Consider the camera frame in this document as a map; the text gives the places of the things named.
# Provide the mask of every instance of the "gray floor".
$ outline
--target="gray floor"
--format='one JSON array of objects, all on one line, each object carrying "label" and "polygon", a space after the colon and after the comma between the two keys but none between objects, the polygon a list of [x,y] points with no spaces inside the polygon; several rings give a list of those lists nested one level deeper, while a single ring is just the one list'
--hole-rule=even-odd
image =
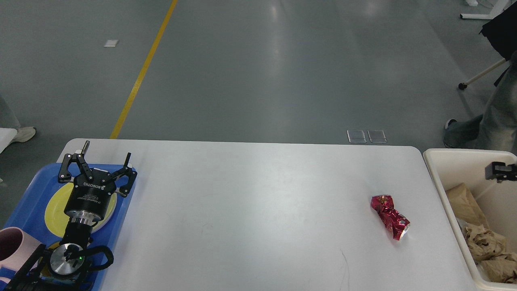
[{"label": "gray floor", "polygon": [[[108,138],[170,0],[0,2],[0,94],[37,136],[0,154],[0,225],[72,138]],[[501,57],[462,0],[179,0],[119,138],[441,148]],[[120,39],[104,48],[107,39]]]}]

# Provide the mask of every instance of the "trash bin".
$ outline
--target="trash bin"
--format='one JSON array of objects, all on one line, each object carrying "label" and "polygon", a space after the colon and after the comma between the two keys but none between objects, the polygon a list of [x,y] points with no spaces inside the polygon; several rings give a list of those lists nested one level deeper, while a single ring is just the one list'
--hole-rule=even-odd
[{"label": "trash bin", "polygon": [[517,252],[517,182],[497,183],[486,180],[484,174],[491,162],[515,164],[517,157],[509,152],[464,149],[429,149],[423,157],[474,282],[484,290],[517,290],[517,284],[490,282],[481,266],[476,266],[445,193],[465,183],[491,230],[506,236],[507,251]]}]

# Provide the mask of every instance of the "pink cup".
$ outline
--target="pink cup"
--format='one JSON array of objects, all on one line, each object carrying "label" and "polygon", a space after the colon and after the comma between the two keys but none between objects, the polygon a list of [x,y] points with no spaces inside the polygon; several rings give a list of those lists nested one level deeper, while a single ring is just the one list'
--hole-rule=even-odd
[{"label": "pink cup", "polygon": [[40,244],[17,227],[0,230],[0,267],[18,271]]}]

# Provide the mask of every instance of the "sneaker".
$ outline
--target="sneaker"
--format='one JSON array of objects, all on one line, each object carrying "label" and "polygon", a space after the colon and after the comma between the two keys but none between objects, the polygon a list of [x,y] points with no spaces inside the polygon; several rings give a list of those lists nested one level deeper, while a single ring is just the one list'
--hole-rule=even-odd
[{"label": "sneaker", "polygon": [[32,126],[18,128],[17,131],[18,133],[13,137],[9,144],[13,142],[26,142],[36,134],[36,128]]},{"label": "sneaker", "polygon": [[458,122],[458,121],[457,121],[456,119],[454,119],[454,118],[449,119],[449,120],[445,123],[445,130],[448,130],[448,129],[449,129],[449,126],[450,126],[451,124],[453,124],[454,122]]}]

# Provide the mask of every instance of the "brown paper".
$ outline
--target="brown paper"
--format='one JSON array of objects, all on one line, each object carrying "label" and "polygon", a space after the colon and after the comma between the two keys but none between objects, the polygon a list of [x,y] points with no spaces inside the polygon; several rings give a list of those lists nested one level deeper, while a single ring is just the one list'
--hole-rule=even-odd
[{"label": "brown paper", "polygon": [[475,261],[488,260],[506,251],[506,237],[469,223],[465,230],[465,241]]},{"label": "brown paper", "polygon": [[451,208],[454,211],[454,216],[470,224],[482,225],[486,229],[490,228],[486,217],[465,183],[459,184],[446,193]]},{"label": "brown paper", "polygon": [[517,262],[506,259],[484,260],[481,266],[492,282],[517,283]]}]

